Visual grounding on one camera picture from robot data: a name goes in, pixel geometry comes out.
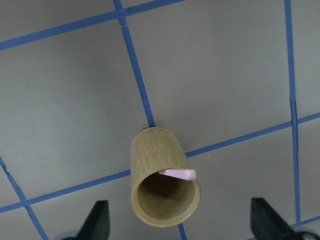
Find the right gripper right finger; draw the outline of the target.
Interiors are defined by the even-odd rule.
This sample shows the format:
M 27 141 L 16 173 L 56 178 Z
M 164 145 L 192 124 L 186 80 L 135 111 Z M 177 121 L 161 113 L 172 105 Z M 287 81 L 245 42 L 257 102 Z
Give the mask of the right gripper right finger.
M 257 240 L 287 240 L 295 231 L 262 197 L 250 202 L 250 229 Z

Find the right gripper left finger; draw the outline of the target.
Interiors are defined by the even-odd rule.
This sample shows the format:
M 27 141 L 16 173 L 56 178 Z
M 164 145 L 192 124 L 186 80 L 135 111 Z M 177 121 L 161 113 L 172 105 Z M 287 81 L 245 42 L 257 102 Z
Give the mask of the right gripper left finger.
M 98 200 L 82 225 L 76 240 L 108 240 L 110 236 L 108 200 Z

